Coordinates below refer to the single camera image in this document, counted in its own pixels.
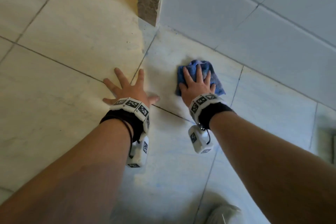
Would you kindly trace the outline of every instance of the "microfiber cloth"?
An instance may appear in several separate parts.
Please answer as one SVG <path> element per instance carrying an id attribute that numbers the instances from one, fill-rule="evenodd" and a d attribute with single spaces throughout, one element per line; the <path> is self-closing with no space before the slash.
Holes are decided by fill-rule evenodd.
<path id="1" fill-rule="evenodd" d="M 190 62 L 189 65 L 187 66 L 179 66 L 177 69 L 177 88 L 176 88 L 176 92 L 175 94 L 178 96 L 181 96 L 181 90 L 179 87 L 179 83 L 182 82 L 185 85 L 187 85 L 186 80 L 184 79 L 184 75 L 183 75 L 183 67 L 187 67 L 191 78 L 194 80 L 194 82 L 196 81 L 196 68 L 197 65 L 200 64 L 201 65 L 201 69 L 202 69 L 202 74 L 203 74 L 203 80 L 204 78 L 207 76 L 208 71 L 210 70 L 211 72 L 211 79 L 210 79 L 210 86 L 215 83 L 216 84 L 216 90 L 215 90 L 215 94 L 217 95 L 223 95 L 225 94 L 225 91 L 222 87 L 221 82 L 219 81 L 217 75 L 215 74 L 215 71 L 213 70 L 212 64 L 209 61 L 200 61 L 200 60 L 193 60 Z"/>

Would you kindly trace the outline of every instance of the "person's right hand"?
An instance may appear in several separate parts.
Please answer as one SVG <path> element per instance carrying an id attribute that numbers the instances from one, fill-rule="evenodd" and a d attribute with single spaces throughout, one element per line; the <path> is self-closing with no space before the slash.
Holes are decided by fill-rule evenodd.
<path id="1" fill-rule="evenodd" d="M 215 93 L 216 84 L 212 84 L 210 87 L 211 72 L 208 71 L 208 74 L 203 81 L 202 69 L 200 64 L 197 65 L 196 69 L 196 82 L 193 81 L 186 67 L 183 68 L 183 74 L 188 87 L 184 83 L 180 83 L 179 86 L 183 102 L 187 107 L 190 106 L 192 100 L 195 99 L 197 96 L 204 93 Z"/>

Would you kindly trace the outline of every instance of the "tile floor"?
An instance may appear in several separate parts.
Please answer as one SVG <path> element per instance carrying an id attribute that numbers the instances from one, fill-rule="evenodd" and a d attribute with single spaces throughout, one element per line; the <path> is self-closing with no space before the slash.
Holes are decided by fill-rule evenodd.
<path id="1" fill-rule="evenodd" d="M 111 97 L 101 80 L 118 83 L 114 67 L 129 80 L 142 67 L 161 101 L 151 108 L 147 165 L 125 170 L 114 223 L 202 223 L 223 200 L 246 223 L 268 223 L 218 146 L 193 150 L 191 118 L 174 95 L 177 66 L 193 59 L 212 62 L 242 117 L 332 161 L 334 110 L 157 31 L 137 17 L 137 0 L 0 0 L 0 203 L 97 125 L 108 109 L 101 99 Z"/>

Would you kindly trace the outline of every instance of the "shoe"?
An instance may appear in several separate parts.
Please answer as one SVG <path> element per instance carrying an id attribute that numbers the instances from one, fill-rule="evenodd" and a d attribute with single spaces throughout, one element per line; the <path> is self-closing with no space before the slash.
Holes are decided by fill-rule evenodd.
<path id="1" fill-rule="evenodd" d="M 211 212 L 206 224 L 243 224 L 243 216 L 238 207 L 221 205 Z"/>

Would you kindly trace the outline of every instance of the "black cord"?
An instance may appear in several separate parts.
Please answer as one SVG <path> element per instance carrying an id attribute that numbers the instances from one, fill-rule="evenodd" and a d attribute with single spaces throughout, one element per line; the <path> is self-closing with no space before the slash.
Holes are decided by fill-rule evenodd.
<path id="1" fill-rule="evenodd" d="M 210 134 L 209 134 L 209 131 L 207 130 L 208 132 L 208 136 L 209 136 L 209 141 L 207 142 L 207 145 L 211 142 L 211 138 L 210 138 Z"/>
<path id="2" fill-rule="evenodd" d="M 133 137 L 132 137 L 132 131 L 131 129 L 129 128 L 128 124 L 126 123 L 126 121 L 124 121 L 123 119 L 121 119 L 120 117 L 118 116 L 114 116 L 114 115 L 107 115 L 104 117 L 104 121 L 105 120 L 111 120 L 111 119 L 117 119 L 117 120 L 120 120 L 127 128 L 128 130 L 128 133 L 129 133 L 129 137 L 131 138 L 131 146 L 129 147 L 129 152 L 128 152 L 128 156 L 129 158 L 133 158 L 134 156 L 131 155 L 131 150 L 132 150 L 132 145 L 133 145 Z"/>

